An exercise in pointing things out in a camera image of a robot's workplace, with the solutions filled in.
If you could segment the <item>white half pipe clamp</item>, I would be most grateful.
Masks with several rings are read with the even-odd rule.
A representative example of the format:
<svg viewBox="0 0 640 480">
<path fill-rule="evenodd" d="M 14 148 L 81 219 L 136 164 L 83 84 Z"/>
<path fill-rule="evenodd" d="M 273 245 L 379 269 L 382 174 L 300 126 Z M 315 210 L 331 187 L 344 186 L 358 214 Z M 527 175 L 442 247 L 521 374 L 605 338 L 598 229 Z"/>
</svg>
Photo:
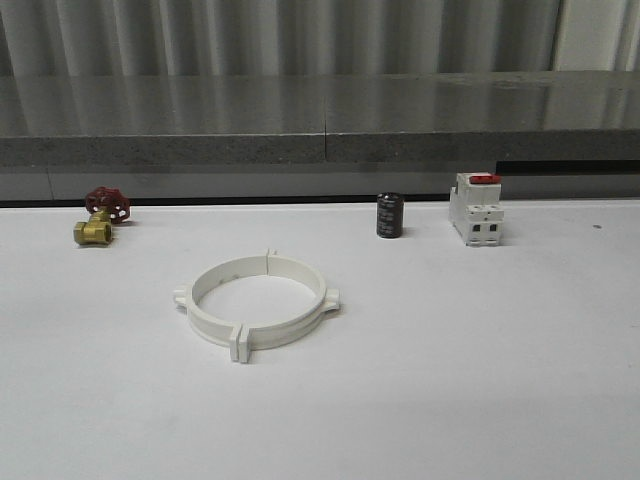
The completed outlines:
<svg viewBox="0 0 640 480">
<path fill-rule="evenodd" d="M 232 323 L 205 312 L 199 302 L 217 287 L 249 276 L 269 274 L 269 262 L 274 251 L 226 261 L 203 272 L 194 281 L 173 290 L 174 303 L 186 311 L 192 329 L 208 342 L 227 347 L 234 362 L 247 363 L 253 350 L 281 346 L 275 331 L 261 331 L 247 322 Z"/>
<path fill-rule="evenodd" d="M 230 338 L 233 361 L 247 363 L 253 350 L 275 348 L 296 341 L 315 329 L 326 312 L 340 308 L 339 290 L 329 288 L 318 270 L 300 260 L 268 251 L 260 256 L 239 258 L 238 262 L 240 278 L 256 275 L 288 278 L 307 286 L 315 298 L 303 313 L 285 320 L 243 321 Z"/>
</svg>

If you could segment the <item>black cylindrical capacitor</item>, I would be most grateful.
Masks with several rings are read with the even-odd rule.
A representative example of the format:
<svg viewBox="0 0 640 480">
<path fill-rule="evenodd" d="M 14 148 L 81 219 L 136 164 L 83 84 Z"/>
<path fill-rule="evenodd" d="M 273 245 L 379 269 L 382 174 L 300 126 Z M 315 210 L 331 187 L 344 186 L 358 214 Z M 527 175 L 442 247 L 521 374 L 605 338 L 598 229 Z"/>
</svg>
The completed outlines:
<svg viewBox="0 0 640 480">
<path fill-rule="evenodd" d="M 381 238 L 398 238 L 403 233 L 404 197 L 396 192 L 377 195 L 376 234 Z"/>
</svg>

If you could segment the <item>brass valve red handwheel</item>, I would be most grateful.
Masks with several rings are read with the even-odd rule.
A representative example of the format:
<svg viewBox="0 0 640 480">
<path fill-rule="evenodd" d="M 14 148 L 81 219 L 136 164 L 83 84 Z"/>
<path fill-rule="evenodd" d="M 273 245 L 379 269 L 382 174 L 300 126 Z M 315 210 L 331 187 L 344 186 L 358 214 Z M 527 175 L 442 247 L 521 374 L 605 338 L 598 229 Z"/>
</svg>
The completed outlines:
<svg viewBox="0 0 640 480">
<path fill-rule="evenodd" d="M 117 188 L 100 186 L 85 196 L 90 213 L 87 222 L 77 222 L 73 229 L 78 245 L 108 245 L 113 238 L 113 225 L 130 217 L 130 200 Z"/>
</svg>

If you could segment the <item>grey stone countertop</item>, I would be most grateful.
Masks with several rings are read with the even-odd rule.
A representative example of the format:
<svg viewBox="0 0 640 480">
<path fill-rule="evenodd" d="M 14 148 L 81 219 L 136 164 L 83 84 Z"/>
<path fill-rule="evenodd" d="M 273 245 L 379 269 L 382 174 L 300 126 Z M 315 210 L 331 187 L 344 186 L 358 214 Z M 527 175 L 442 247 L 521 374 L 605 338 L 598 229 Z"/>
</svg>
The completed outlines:
<svg viewBox="0 0 640 480">
<path fill-rule="evenodd" d="M 635 73 L 3 77 L 1 162 L 637 172 Z"/>
</svg>

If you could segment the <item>grey pleated curtain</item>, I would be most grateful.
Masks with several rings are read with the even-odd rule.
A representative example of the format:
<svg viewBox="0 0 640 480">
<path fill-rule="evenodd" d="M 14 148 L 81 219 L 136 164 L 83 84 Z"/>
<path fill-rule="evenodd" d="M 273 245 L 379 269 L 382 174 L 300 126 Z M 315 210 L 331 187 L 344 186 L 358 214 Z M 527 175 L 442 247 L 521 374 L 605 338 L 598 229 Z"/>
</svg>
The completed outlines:
<svg viewBox="0 0 640 480">
<path fill-rule="evenodd" d="M 635 71 L 635 1 L 5 1 L 1 72 Z"/>
</svg>

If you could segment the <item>white circuit breaker red switch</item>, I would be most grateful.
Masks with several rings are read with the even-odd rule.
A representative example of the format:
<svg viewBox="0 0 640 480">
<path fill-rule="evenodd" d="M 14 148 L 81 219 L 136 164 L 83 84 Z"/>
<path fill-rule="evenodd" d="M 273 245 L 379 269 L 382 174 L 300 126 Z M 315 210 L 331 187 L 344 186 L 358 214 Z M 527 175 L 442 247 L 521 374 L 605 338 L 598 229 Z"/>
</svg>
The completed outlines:
<svg viewBox="0 0 640 480">
<path fill-rule="evenodd" d="M 497 246 L 504 210 L 501 177 L 489 172 L 458 173 L 450 190 L 449 220 L 467 246 Z"/>
</svg>

